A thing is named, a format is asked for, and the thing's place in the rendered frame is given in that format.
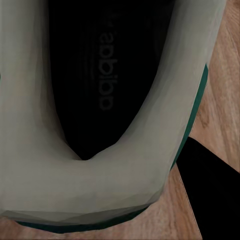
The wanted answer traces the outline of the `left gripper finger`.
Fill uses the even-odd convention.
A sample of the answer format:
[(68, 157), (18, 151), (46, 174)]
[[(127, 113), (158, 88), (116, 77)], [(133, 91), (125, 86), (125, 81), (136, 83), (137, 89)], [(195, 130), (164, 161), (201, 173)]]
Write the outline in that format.
[(240, 240), (240, 173), (188, 136), (176, 164), (203, 240)]

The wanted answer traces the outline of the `gym shoe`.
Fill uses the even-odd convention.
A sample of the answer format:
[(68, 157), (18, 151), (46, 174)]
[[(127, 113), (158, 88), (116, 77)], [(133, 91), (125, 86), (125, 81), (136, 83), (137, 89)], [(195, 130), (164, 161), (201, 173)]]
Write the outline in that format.
[(192, 130), (227, 0), (0, 0), (0, 216), (130, 221)]

